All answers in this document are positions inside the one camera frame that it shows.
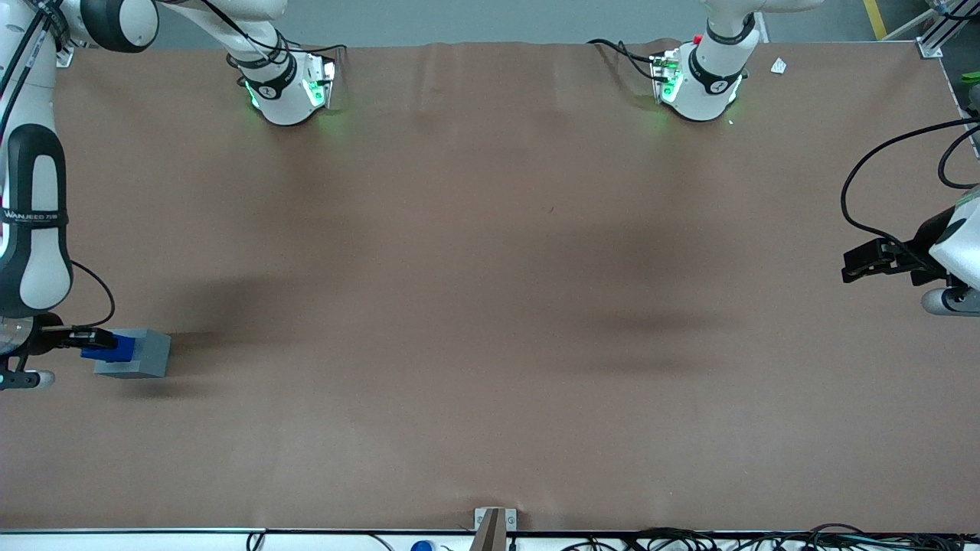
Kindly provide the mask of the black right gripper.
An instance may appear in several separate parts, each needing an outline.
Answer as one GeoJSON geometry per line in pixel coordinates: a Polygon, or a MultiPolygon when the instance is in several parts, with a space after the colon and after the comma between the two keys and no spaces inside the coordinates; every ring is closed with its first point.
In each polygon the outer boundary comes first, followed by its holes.
{"type": "Polygon", "coordinates": [[[14,349],[15,358],[39,356],[55,348],[78,350],[115,350],[115,335],[95,327],[67,327],[56,314],[39,314],[29,318],[29,332],[14,349]]]}

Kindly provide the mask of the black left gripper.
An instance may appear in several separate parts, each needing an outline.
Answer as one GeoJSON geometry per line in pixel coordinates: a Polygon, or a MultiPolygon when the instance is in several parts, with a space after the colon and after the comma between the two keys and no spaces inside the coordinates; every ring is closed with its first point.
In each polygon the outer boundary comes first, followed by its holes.
{"type": "Polygon", "coordinates": [[[842,282],[845,285],[875,275],[909,273],[911,285],[922,286],[936,280],[947,280],[949,270],[929,253],[951,223],[953,207],[924,220],[910,240],[893,237],[875,238],[844,254],[842,282]]]}

